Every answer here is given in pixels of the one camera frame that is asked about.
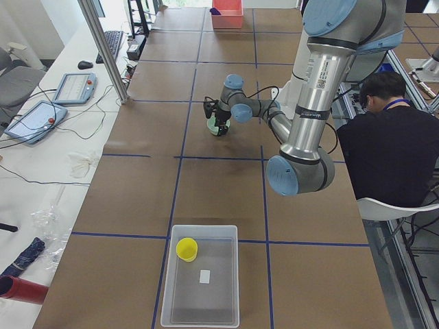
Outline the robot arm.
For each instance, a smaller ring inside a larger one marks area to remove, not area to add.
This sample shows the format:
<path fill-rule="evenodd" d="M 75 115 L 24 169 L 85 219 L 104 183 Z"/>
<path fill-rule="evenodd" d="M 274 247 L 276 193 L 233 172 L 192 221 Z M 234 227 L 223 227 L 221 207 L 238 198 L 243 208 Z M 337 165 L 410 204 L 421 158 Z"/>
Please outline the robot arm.
<path fill-rule="evenodd" d="M 291 79 L 276 99 L 244 93 L 243 78 L 230 74 L 217 100 L 205 99 L 204 113 L 219 135 L 227 121 L 264 120 L 280 143 L 269 159 L 267 177 L 280 195 L 328 187 L 335 176 L 331 157 L 320 146 L 335 94 L 362 56 L 384 53 L 403 39 L 404 1 L 310 1 Z"/>

